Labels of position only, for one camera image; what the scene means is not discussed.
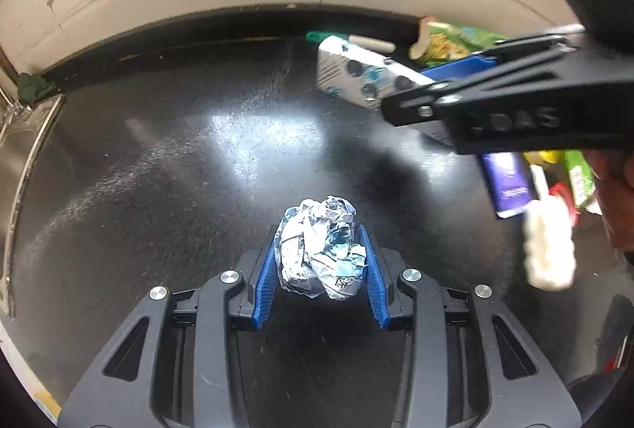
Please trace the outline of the person's right hand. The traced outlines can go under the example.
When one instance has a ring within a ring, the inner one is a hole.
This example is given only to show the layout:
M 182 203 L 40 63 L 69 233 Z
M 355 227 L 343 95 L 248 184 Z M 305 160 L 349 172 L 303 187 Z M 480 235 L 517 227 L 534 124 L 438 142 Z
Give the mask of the person's right hand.
M 607 238 L 615 249 L 633 260 L 633 154 L 617 172 L 610 169 L 605 151 L 587 149 L 582 155 L 594 175 Z

